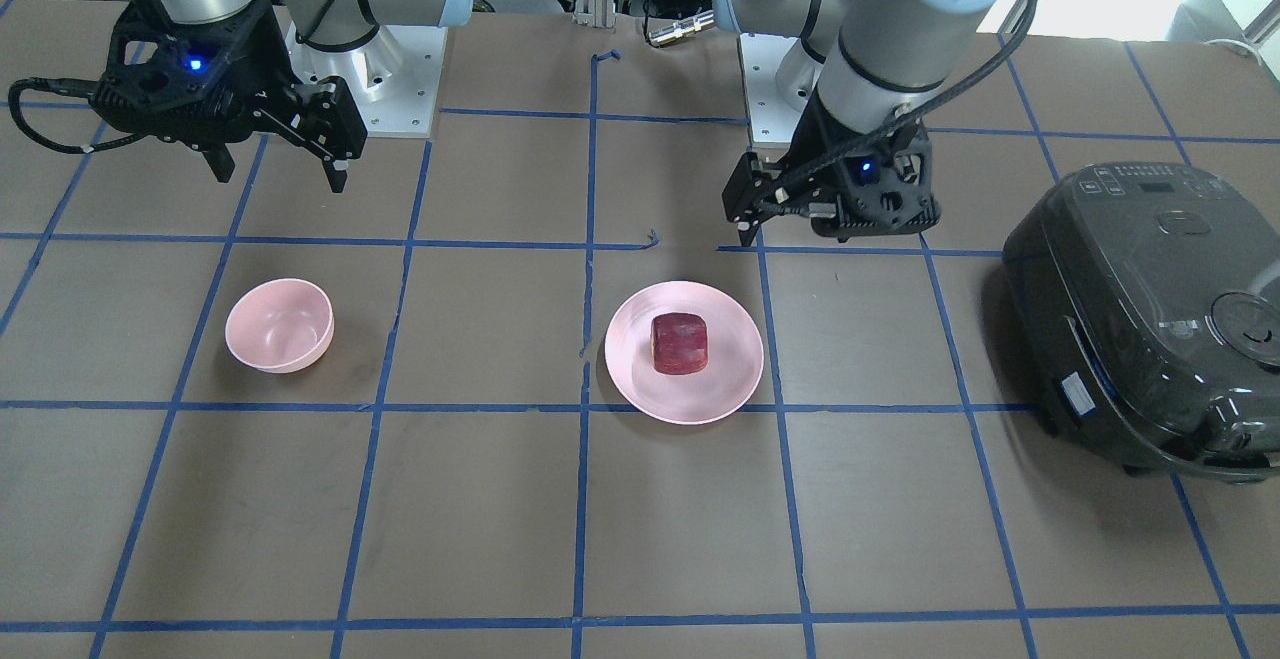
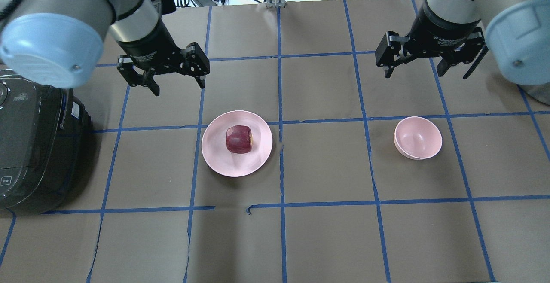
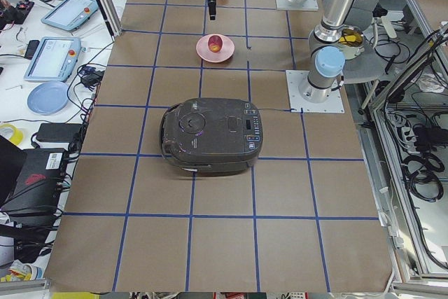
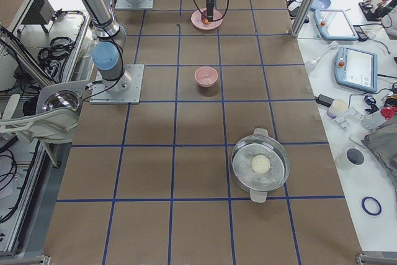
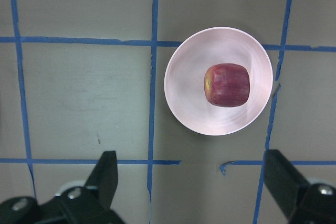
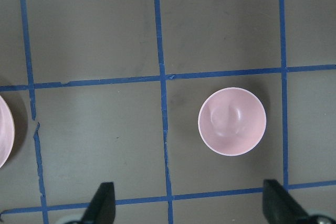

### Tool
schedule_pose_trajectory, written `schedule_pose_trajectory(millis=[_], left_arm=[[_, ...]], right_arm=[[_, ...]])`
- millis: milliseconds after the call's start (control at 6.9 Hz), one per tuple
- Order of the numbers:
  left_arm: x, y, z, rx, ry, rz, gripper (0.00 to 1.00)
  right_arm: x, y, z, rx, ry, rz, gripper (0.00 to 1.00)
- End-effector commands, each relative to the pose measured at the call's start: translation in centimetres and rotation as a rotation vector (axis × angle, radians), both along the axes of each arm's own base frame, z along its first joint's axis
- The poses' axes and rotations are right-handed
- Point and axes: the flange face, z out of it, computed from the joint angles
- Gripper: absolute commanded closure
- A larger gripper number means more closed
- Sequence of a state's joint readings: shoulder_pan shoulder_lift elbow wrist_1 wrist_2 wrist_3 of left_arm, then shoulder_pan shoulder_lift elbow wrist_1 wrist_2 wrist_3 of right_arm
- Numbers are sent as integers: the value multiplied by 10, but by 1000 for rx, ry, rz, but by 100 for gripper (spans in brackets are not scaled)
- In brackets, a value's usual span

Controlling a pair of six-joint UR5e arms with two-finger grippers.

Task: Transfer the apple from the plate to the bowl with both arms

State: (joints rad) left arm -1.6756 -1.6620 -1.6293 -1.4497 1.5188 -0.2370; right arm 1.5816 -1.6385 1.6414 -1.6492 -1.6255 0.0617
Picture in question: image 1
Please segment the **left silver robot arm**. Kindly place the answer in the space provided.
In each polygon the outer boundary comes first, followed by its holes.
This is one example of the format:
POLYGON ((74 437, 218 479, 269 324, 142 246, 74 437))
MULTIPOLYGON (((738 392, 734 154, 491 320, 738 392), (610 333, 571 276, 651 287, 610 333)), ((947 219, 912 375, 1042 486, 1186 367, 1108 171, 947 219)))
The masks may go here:
POLYGON ((750 246, 773 218, 797 216, 822 238, 925 232, 941 218, 924 116, 992 74, 1028 35, 1027 6, 995 56, 950 82, 996 0, 713 0, 737 35, 791 36, 815 72, 778 161, 744 154, 722 193, 750 246))

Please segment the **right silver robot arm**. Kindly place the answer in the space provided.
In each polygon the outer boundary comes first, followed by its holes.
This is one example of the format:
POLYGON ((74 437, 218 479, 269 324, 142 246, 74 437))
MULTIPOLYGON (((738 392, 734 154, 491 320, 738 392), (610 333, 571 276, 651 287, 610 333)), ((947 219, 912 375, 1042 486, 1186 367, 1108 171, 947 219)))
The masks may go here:
POLYGON ((215 180, 230 145, 280 136, 346 188, 378 102, 412 97, 394 27, 463 26, 472 0, 129 0, 90 107, 115 131, 201 154, 215 180))

